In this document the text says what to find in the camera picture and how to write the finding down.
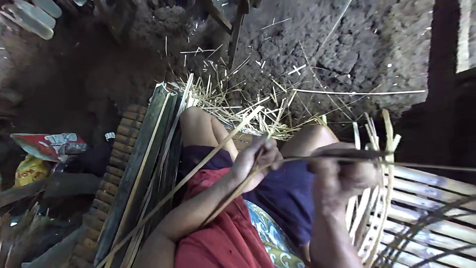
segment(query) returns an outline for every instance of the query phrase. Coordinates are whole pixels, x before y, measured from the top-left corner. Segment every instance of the dirt floor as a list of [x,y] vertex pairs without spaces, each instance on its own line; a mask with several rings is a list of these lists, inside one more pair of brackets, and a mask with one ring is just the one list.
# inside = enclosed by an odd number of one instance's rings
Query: dirt floor
[[[426,89],[433,0],[354,0],[339,21],[347,3],[263,0],[258,9],[252,9],[245,17],[234,68],[245,59],[249,62],[226,85],[230,105],[256,100],[258,94],[268,96],[273,92],[271,78],[286,88],[295,85],[304,90]],[[230,1],[223,10],[232,19],[236,5]],[[215,71],[203,61],[218,64],[218,76],[223,78],[220,57],[228,60],[229,36],[214,20],[204,21],[200,15],[193,8],[160,8],[141,0],[130,40],[121,46],[92,15],[61,17],[49,41],[0,25],[0,47],[5,48],[0,50],[0,88],[13,89],[24,98],[17,115],[10,122],[0,122],[2,185],[12,184],[14,170],[25,155],[12,144],[9,133],[75,132],[94,146],[106,132],[115,130],[128,104],[147,104],[156,81],[173,82],[185,78],[187,72],[215,78]],[[180,52],[195,51],[198,46],[216,49],[221,44],[210,58],[209,52],[188,54],[184,64]],[[288,75],[293,65],[304,64],[301,75]],[[278,99],[290,94],[280,93]],[[363,112],[376,114],[382,108],[398,118],[411,105],[425,101],[426,95],[361,98],[298,93],[290,105],[289,121],[295,124],[312,114],[333,111],[327,115],[329,122],[351,122]],[[265,106],[277,108],[273,102]],[[338,123],[333,128],[348,125]]]

